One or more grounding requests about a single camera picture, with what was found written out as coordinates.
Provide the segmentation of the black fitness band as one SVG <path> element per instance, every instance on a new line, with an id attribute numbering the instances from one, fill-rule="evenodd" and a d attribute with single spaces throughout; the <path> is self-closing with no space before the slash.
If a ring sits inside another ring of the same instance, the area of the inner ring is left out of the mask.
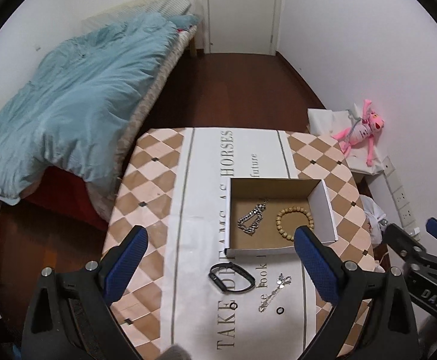
<path id="1" fill-rule="evenodd" d="M 234 262 L 213 265 L 208 278 L 221 293 L 247 293 L 256 286 L 255 278 Z"/>

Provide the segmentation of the white power strip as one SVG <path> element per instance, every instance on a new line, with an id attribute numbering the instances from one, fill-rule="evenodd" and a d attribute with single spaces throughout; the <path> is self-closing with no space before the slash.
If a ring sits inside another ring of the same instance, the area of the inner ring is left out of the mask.
<path id="1" fill-rule="evenodd" d="M 420 239 L 420 227 L 415 221 L 415 216 L 398 172 L 389 156 L 384 157 L 382 163 L 384 167 L 385 181 L 392 195 L 395 208 L 398 211 L 400 224 L 409 236 L 418 240 Z"/>

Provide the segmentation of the white plastic bag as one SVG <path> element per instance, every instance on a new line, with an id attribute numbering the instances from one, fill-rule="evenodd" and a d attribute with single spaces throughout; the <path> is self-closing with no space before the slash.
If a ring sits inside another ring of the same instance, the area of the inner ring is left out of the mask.
<path id="1" fill-rule="evenodd" d="M 371 197 L 360 194 L 363 210 L 369 223 L 372 246 L 377 247 L 382 242 L 383 233 L 388 225 L 386 213 L 375 203 Z"/>

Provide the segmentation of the bed mattress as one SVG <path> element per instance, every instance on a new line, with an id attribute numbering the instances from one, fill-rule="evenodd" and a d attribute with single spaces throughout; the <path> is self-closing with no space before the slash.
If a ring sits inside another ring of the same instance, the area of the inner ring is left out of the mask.
<path id="1" fill-rule="evenodd" d="M 143 14 L 138 12 L 135 7 L 140 5 L 141 2 L 147 1 L 149 0 L 132 0 L 129 2 L 124 2 L 121 5 L 104 10 L 95 16 L 90 16 L 82 21 L 83 32 L 91 32 L 92 30 L 99 29 L 105 25 L 128 20 L 135 15 Z M 189 1 L 192 3 L 192 6 L 187 14 L 192 15 L 197 11 L 198 0 Z M 154 103 L 158 100 L 158 97 L 169 75 L 171 74 L 175 65 L 178 63 L 180 57 L 183 55 L 186 49 L 191 50 L 195 46 L 195 35 L 197 33 L 198 26 L 199 24 L 187 24 L 184 30 L 179 31 L 179 35 L 177 36 L 175 42 L 170 47 L 170 50 L 166 53 L 164 62 L 160 64 L 158 73 L 155 75 L 152 85 L 149 87 L 144 96 L 135 102 L 134 112 L 131 115 L 131 119 L 129 120 L 125 132 L 118 139 L 117 149 L 113 156 L 113 191 L 103 194 L 98 192 L 98 190 L 90 184 L 86 185 L 87 194 L 90 198 L 91 204 L 99 217 L 104 219 L 104 221 L 110 220 L 115 196 L 119 188 L 118 177 L 122 173 L 122 165 L 124 164 L 125 158 L 135 142 L 136 135 L 146 117 L 152 110 Z"/>

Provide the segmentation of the checkered tablecloth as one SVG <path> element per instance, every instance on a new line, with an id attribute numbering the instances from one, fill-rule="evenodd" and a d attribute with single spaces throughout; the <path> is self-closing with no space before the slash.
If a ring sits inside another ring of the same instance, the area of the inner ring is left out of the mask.
<path id="1" fill-rule="evenodd" d="M 330 136 L 244 128 L 145 133 L 125 171 L 104 248 L 135 225 L 149 246 L 112 312 L 144 359 L 297 359 L 325 321 L 294 250 L 308 224 L 372 270 L 367 219 Z"/>

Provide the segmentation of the white cardboard box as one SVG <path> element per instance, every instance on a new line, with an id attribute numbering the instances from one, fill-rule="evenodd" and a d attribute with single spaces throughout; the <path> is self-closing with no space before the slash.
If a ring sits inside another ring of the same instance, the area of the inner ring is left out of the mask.
<path id="1" fill-rule="evenodd" d="M 324 180 L 229 180 L 224 236 L 228 258 L 292 254 L 294 233 L 301 226 L 325 245 L 338 240 Z"/>

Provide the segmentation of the pink panther plush toy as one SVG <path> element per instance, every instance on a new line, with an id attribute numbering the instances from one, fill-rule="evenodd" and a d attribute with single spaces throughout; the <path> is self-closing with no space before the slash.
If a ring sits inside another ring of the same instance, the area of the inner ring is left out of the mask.
<path id="1" fill-rule="evenodd" d="M 363 113 L 360 119 L 356 119 L 351 127 L 347 127 L 341 132 L 333 135 L 338 141 L 342 154 L 348 157 L 350 151 L 364 141 L 367 141 L 366 165 L 373 165 L 373 152 L 375 148 L 375 138 L 384 128 L 384 119 L 372 108 L 372 101 L 363 101 Z"/>

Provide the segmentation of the teal duvet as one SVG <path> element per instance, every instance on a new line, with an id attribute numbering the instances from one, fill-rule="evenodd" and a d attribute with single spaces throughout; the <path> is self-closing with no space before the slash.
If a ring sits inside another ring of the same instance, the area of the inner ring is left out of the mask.
<path id="1" fill-rule="evenodd" d="M 198 22 L 140 14 L 49 52 L 0 110 L 0 200 L 17 204 L 49 167 L 113 193 L 118 141 L 179 33 Z"/>

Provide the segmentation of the striped pillow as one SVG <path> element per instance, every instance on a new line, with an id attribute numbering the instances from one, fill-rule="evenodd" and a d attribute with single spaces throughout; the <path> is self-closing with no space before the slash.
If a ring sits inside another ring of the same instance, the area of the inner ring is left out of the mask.
<path id="1" fill-rule="evenodd" d="M 189 0 L 149 0 L 135 8 L 141 13 L 157 12 L 164 17 L 172 17 L 187 14 L 191 6 Z"/>

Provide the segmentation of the white door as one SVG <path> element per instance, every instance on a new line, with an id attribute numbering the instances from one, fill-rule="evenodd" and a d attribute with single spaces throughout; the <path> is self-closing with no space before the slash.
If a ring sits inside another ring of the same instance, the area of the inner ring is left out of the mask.
<path id="1" fill-rule="evenodd" d="M 202 0 L 207 54 L 274 55 L 282 0 Z"/>

